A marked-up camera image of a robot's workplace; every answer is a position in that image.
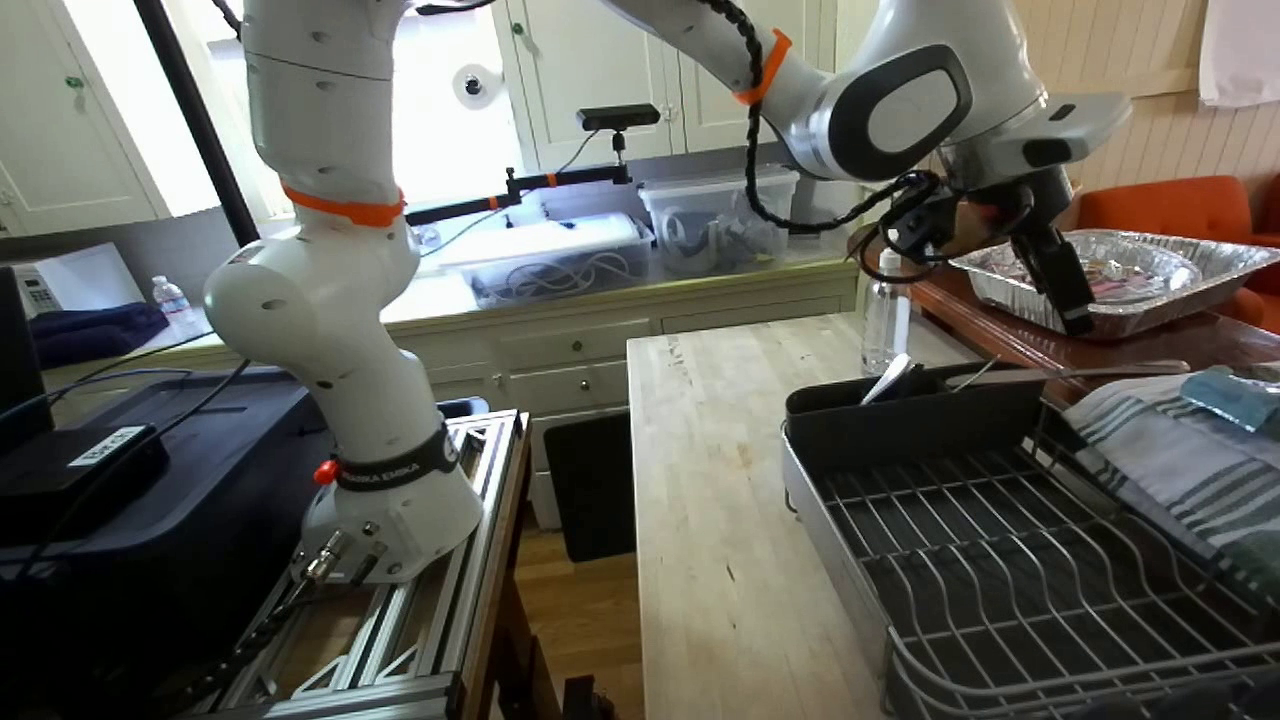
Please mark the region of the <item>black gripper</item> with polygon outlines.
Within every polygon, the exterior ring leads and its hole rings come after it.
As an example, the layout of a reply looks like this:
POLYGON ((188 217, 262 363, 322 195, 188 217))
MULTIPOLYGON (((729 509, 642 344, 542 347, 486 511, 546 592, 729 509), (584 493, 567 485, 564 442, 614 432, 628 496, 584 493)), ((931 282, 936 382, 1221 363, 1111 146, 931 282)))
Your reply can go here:
MULTIPOLYGON (((1009 242, 1036 213, 1056 219, 1065 208, 1067 186, 1051 174, 1033 174, 993 188, 961 188, 939 174, 913 174, 904 192, 879 217, 879 236, 904 261, 952 261, 1009 242)), ((1085 336, 1094 328, 1094 288, 1078 247, 1065 236, 1047 236, 1036 246, 1033 261, 1036 285, 1065 331, 1085 336)))

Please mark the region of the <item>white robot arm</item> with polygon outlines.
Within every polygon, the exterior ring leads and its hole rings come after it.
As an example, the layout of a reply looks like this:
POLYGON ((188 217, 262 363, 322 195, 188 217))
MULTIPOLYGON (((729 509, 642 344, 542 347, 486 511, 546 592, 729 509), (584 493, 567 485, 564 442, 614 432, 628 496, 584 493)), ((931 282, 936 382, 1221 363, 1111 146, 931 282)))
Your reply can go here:
MULTIPOLYGON (((1122 96, 1056 96, 1009 0, 879 0, 830 76, 737 0, 606 0, 740 96, 811 182, 870 182, 888 246, 923 263, 982 199, 1051 311, 1080 331, 1094 288, 1056 217, 1073 161, 1130 121, 1122 96)), ((331 432, 300 547, 338 586, 399 586, 482 525, 417 354, 384 307, 417 277, 394 174, 394 37, 407 0, 246 0, 250 106, 298 227, 236 247, 209 282, 215 336, 291 372, 331 432)))

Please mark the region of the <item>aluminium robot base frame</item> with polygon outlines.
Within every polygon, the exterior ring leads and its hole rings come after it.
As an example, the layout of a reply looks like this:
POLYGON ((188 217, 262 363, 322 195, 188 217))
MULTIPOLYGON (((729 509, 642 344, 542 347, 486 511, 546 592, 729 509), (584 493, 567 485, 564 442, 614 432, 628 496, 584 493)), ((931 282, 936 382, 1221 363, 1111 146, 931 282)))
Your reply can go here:
POLYGON ((405 586, 322 586, 322 540, 270 592, 236 661, 183 720, 486 720, 529 487, 529 417, 448 426, 482 496, 474 535, 405 586))

